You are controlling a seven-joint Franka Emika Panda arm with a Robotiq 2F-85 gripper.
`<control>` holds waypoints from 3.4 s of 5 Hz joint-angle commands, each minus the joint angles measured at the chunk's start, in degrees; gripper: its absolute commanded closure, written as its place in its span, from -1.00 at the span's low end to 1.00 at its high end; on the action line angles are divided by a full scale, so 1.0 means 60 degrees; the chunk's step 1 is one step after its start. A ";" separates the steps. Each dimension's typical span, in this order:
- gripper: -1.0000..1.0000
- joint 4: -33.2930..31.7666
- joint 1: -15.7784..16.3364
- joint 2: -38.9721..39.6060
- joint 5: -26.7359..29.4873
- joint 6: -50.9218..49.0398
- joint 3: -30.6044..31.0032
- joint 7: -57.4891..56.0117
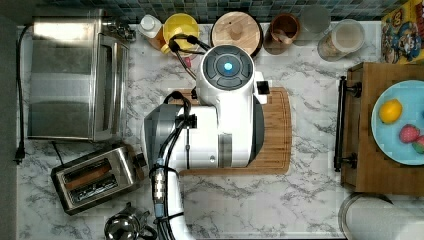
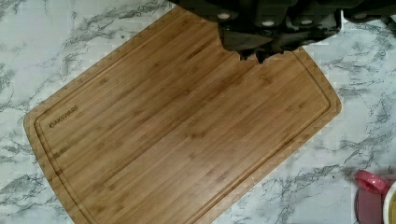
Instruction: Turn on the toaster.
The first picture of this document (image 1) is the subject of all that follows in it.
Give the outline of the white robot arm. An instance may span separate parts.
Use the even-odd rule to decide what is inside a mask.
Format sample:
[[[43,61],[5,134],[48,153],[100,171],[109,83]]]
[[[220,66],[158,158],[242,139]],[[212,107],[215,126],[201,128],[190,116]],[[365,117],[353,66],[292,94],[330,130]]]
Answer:
[[[260,89],[263,76],[251,56],[240,47],[211,47],[186,34],[169,40],[175,54],[182,52],[181,39],[200,46],[203,56],[198,70],[189,72],[195,80],[191,96],[173,91],[141,128],[159,240],[195,240],[184,217],[181,171],[244,168],[264,143],[262,106],[269,91]]]

